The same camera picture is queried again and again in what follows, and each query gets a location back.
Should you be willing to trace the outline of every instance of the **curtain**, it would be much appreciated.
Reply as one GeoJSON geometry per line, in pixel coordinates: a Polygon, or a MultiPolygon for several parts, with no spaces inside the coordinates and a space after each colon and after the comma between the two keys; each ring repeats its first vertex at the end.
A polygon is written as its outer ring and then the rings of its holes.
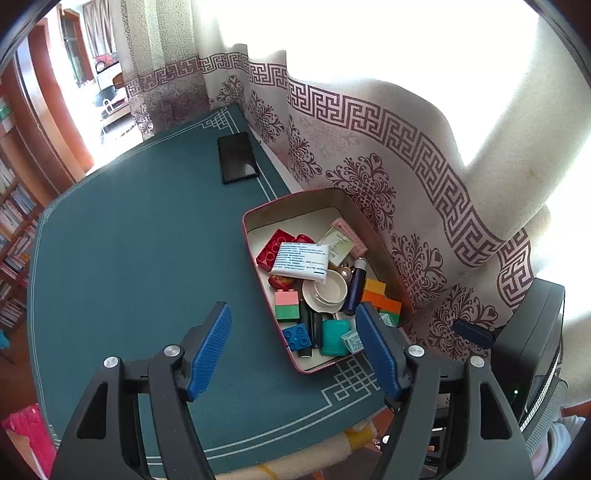
{"type": "Polygon", "coordinates": [[[84,4],[82,12],[92,57],[116,51],[108,0],[93,0],[84,4]]]}
{"type": "Polygon", "coordinates": [[[504,325],[569,249],[544,248],[546,203],[589,136],[583,76],[516,0],[281,3],[111,0],[144,138],[236,103],[305,189],[343,189],[373,224],[409,337],[488,356],[452,320],[504,325]]]}

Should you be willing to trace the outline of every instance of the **teal table surface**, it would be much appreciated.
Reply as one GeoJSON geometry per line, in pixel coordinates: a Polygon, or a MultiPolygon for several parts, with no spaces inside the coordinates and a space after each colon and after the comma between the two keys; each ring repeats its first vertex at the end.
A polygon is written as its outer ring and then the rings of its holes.
{"type": "MultiPolygon", "coordinates": [[[[232,333],[209,389],[189,405],[214,472],[295,452],[383,406],[363,355],[303,375],[283,351],[242,215],[289,191],[252,134],[262,175],[222,184],[217,138],[238,131],[249,129],[236,106],[213,111],[130,150],[43,213],[28,333],[57,445],[106,357],[152,357],[201,324],[218,300],[232,306],[232,333]]],[[[151,473],[164,476],[147,395],[140,410],[151,473]]]]}

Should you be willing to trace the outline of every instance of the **smartphone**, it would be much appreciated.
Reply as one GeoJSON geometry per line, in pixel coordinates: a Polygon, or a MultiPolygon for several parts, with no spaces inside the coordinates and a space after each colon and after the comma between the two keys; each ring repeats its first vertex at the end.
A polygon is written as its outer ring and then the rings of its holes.
{"type": "Polygon", "coordinates": [[[259,176],[259,168],[246,132],[219,137],[217,150],[220,155],[222,183],[232,183],[259,176]]]}

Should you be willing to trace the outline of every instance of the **cup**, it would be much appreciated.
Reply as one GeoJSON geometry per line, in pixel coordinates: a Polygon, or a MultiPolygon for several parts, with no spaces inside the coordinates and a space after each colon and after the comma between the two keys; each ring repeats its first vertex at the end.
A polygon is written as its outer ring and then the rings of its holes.
{"type": "Polygon", "coordinates": [[[338,272],[328,270],[326,282],[314,282],[314,296],[322,305],[337,305],[347,296],[347,282],[338,272]]]}

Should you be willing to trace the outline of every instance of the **teal case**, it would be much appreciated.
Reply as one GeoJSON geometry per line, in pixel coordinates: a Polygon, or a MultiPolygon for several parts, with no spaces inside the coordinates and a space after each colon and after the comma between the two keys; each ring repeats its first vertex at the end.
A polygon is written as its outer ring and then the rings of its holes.
{"type": "Polygon", "coordinates": [[[323,320],[322,321],[322,348],[320,353],[328,356],[349,355],[349,349],[340,336],[351,330],[348,320],[323,320]]]}

